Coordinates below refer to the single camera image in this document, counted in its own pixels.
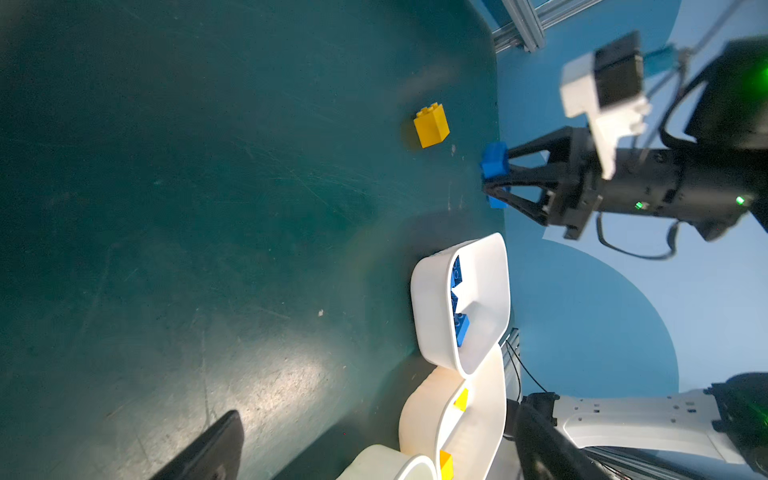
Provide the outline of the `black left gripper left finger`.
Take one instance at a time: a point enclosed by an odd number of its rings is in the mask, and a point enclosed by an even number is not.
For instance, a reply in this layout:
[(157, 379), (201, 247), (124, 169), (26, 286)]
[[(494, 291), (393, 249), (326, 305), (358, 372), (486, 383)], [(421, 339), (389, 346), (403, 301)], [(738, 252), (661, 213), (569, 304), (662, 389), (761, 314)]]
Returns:
[(244, 427), (230, 410), (205, 430), (151, 480), (235, 480), (241, 465)]

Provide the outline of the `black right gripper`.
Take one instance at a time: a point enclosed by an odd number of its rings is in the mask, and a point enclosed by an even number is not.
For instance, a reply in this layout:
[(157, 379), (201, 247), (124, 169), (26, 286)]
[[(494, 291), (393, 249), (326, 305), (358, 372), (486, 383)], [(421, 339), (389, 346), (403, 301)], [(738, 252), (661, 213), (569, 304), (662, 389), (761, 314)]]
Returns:
[[(549, 153), (544, 165), (512, 164), (541, 152)], [(767, 198), (763, 150), (654, 149), (636, 164), (629, 149), (619, 148), (614, 176), (605, 180), (589, 130), (563, 127), (508, 149), (506, 157), (509, 176), (485, 180), (483, 192), (542, 226), (565, 227), (573, 240), (593, 213), (605, 212), (678, 220), (714, 241)], [(528, 200), (513, 187), (541, 193)]]

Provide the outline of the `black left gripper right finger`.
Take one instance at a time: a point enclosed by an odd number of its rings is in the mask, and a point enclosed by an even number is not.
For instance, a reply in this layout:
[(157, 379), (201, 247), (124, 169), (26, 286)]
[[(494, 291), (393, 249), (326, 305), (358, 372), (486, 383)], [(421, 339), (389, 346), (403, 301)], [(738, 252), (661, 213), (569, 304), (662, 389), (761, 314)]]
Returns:
[(528, 405), (520, 404), (516, 409), (513, 438), (525, 480), (609, 479), (601, 468)]

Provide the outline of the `blue long lego brick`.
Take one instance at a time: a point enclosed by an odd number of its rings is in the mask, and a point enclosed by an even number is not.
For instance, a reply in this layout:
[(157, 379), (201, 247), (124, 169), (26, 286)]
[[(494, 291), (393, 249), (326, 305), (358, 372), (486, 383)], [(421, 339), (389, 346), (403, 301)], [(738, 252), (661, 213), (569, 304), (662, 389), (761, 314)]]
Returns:
[(509, 173), (507, 150), (505, 142), (492, 142), (485, 147), (480, 163), (483, 180), (491, 180)]

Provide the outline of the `yellow small lego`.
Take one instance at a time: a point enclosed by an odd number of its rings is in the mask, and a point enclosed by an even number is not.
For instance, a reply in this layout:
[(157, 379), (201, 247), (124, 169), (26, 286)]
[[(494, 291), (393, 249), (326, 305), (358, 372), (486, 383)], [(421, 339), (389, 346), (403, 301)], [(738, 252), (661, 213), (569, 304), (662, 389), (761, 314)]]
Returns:
[(453, 406), (460, 412), (465, 412), (469, 403), (470, 391), (463, 388), (453, 402)]

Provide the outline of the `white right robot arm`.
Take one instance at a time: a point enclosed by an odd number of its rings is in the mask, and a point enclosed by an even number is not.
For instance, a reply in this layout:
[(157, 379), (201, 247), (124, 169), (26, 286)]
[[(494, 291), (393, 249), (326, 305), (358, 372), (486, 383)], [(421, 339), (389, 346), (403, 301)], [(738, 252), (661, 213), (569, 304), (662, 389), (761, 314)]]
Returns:
[[(695, 76), (691, 51), (676, 52), (672, 101), (701, 97), (682, 137), (657, 126), (662, 147), (620, 146), (645, 130), (650, 103), (645, 65), (667, 51), (640, 50), (631, 32), (569, 63), (560, 96), (565, 127), (510, 148), (486, 148), (483, 190), (542, 226), (562, 226), (578, 239), (604, 213), (668, 218), (674, 247), (681, 225), (714, 241), (744, 215), (767, 221), (767, 41), (732, 40)], [(546, 390), (509, 401), (504, 434), (516, 444), (528, 479), (599, 479), (589, 447), (692, 454), (767, 471), (767, 376), (736, 375), (667, 397), (578, 399)]]

